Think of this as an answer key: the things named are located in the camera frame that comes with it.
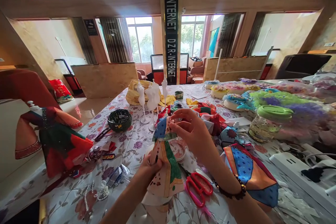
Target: electrical cable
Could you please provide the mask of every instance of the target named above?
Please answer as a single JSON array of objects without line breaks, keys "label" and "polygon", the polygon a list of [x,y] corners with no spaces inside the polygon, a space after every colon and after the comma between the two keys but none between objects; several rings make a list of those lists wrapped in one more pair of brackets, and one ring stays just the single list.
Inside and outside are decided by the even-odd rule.
[{"label": "electrical cable", "polygon": [[315,167],[310,168],[308,170],[302,170],[301,173],[309,178],[311,181],[318,183],[321,181],[323,170],[325,169],[332,169],[336,170],[336,167],[333,166],[322,166],[322,167]]},{"label": "electrical cable", "polygon": [[322,155],[326,155],[326,156],[336,156],[336,154],[334,153],[313,153],[313,154],[309,154],[308,156],[306,156],[304,158],[304,161],[306,162],[307,165],[309,165],[311,167],[311,165],[308,163],[308,158],[312,157],[312,156],[322,156]]}]

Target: red doll dress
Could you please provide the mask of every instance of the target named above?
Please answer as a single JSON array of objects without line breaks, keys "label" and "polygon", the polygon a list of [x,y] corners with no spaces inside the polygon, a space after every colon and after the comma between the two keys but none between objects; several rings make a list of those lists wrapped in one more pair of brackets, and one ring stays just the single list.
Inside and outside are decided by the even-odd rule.
[{"label": "red doll dress", "polygon": [[[38,126],[40,142],[29,123]],[[42,108],[42,116],[33,111],[22,114],[16,129],[15,158],[27,157],[42,147],[48,177],[70,170],[73,161],[93,146],[91,140],[72,130],[82,125],[55,107]]]}]

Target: small plastic bottle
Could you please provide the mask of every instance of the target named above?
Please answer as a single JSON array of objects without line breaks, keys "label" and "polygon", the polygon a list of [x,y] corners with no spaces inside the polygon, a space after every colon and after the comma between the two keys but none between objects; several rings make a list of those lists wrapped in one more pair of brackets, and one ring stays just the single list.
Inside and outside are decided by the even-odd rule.
[{"label": "small plastic bottle", "polygon": [[293,113],[289,108],[273,105],[261,106],[250,125],[248,134],[257,142],[269,142],[279,132],[283,123],[291,121]]}]

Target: green basket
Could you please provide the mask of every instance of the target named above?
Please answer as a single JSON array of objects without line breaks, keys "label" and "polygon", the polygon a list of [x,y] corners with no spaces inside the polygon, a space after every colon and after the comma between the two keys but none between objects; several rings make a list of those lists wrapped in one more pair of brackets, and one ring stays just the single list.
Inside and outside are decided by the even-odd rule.
[{"label": "green basket", "polygon": [[118,109],[109,115],[107,123],[111,130],[123,132],[132,125],[132,115],[128,110]]}]

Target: beaded bracelet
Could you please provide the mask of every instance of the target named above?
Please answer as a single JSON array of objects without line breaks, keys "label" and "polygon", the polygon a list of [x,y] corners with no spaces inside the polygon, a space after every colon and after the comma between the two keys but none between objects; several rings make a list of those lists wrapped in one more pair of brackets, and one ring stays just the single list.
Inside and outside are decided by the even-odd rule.
[{"label": "beaded bracelet", "polygon": [[240,184],[240,187],[241,187],[241,191],[239,193],[237,193],[237,194],[230,194],[230,193],[224,191],[222,188],[219,187],[219,185],[217,184],[216,181],[215,181],[215,185],[219,189],[219,192],[221,194],[223,194],[224,196],[228,197],[229,199],[232,199],[232,197],[235,197],[236,200],[240,200],[246,194],[246,186],[242,183],[242,181],[236,175],[234,175],[234,177],[238,180],[238,182]]}]

